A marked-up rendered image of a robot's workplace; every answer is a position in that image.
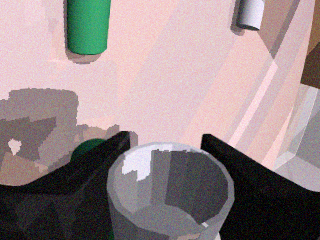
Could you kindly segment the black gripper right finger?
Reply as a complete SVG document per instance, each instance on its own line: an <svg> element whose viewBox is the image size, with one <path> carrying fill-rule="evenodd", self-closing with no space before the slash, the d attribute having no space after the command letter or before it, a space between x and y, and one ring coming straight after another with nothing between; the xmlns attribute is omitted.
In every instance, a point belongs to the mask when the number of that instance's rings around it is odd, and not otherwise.
<svg viewBox="0 0 320 240"><path fill-rule="evenodd" d="M204 133L200 151L228 169L235 200L221 240L320 240L320 192L300 187L232 145Z"/></svg>

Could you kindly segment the white cylinder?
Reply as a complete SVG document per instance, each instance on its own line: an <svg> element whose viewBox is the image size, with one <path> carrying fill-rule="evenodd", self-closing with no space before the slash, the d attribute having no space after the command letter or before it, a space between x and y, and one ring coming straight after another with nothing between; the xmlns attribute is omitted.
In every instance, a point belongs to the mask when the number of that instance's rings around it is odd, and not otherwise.
<svg viewBox="0 0 320 240"><path fill-rule="evenodd" d="M263 17L265 0L241 0L239 15L236 17L237 27L247 31L259 31L261 17Z"/></svg>

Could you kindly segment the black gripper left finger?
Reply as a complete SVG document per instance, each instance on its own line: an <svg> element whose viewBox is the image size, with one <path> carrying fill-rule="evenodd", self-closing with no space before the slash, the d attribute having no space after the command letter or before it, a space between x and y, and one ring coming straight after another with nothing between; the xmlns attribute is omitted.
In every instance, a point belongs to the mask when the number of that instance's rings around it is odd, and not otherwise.
<svg viewBox="0 0 320 240"><path fill-rule="evenodd" d="M129 147L120 131L32 183L0 184L0 240L108 240L108 169Z"/></svg>

